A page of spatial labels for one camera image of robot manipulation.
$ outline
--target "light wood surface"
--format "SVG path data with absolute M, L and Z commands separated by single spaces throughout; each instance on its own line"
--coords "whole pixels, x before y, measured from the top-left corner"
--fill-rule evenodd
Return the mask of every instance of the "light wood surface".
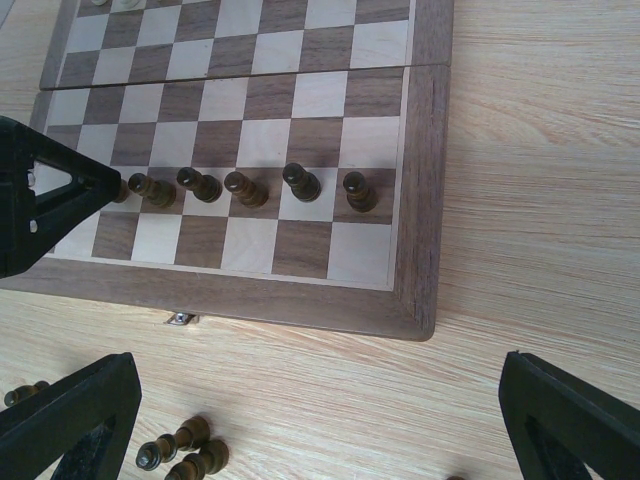
M 59 0 L 0 29 L 2 113 L 27 121 Z M 133 455 L 208 413 L 221 479 L 520 478 L 498 406 L 529 351 L 640 407 L 637 1 L 458 1 L 438 321 L 427 343 L 0 292 L 0 390 L 132 351 Z

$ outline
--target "dark brown chess piece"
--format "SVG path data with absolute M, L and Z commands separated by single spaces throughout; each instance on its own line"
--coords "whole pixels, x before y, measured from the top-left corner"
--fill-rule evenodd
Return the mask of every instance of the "dark brown chess piece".
M 240 172 L 231 172 L 227 175 L 224 186 L 245 207 L 261 207 L 269 199 L 269 191 L 264 185 L 252 182 Z
M 16 388 L 8 392 L 4 396 L 4 404 L 7 407 L 13 407 L 23 400 L 35 395 L 38 392 L 41 392 L 45 388 L 47 388 L 49 384 L 47 382 L 41 381 L 36 383 L 35 385 L 23 385 L 21 387 Z
M 342 186 L 347 191 L 347 202 L 356 212 L 366 213 L 378 204 L 378 196 L 360 172 L 349 172 Z
M 180 425 L 180 428 L 171 435 L 160 435 L 155 442 L 147 442 L 136 457 L 136 465 L 146 471 L 155 470 L 161 463 L 174 459 L 178 450 L 193 451 L 201 447 L 209 440 L 211 430 L 207 421 L 195 416 Z
M 191 167 L 181 168 L 178 172 L 178 184 L 193 192 L 193 195 L 205 203 L 220 198 L 222 185 L 211 175 L 202 175 Z
M 282 170 L 282 178 L 291 187 L 293 196 L 301 202 L 313 202 L 322 192 L 318 178 L 297 163 L 285 166 Z
M 212 440 L 198 453 L 190 453 L 176 464 L 164 480 L 202 480 L 222 470 L 229 461 L 229 449 L 222 440 Z
M 146 197 L 149 203 L 160 208 L 169 208 L 176 201 L 176 187 L 165 180 L 154 180 L 143 173 L 135 173 L 129 179 L 133 193 Z
M 113 203 L 122 203 L 129 198 L 129 186 L 124 180 L 120 180 L 120 191 Z

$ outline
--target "tabletop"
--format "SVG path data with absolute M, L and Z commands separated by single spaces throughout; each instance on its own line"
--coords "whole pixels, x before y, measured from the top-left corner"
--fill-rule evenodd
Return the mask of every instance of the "tabletop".
M 27 122 L 59 0 L 0 29 L 0 108 Z M 640 407 L 640 10 L 455 6 L 434 337 L 411 343 L 0 292 L 0 390 L 131 351 L 143 395 L 123 464 L 207 414 L 219 478 L 519 478 L 505 355 L 534 353 Z

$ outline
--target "chessboard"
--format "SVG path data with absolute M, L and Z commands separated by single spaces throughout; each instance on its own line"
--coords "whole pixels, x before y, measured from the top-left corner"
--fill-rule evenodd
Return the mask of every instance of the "chessboard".
M 8 288 L 424 340 L 435 324 L 452 2 L 63 0 L 32 126 L 175 187 L 90 216 Z M 300 164 L 320 195 L 283 180 Z M 191 167 L 240 172 L 206 203 Z M 352 208 L 345 177 L 375 192 Z M 36 193 L 68 182 L 36 166 Z

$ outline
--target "chessboard frame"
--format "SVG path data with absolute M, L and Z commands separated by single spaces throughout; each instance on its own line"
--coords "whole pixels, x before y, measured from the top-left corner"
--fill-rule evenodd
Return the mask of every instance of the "chessboard frame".
M 56 79 L 78 0 L 63 0 L 42 76 Z M 424 341 L 436 320 L 449 110 L 452 0 L 417 0 L 410 67 L 394 287 L 367 290 L 43 258 L 0 288 Z M 42 131 L 53 92 L 38 94 Z

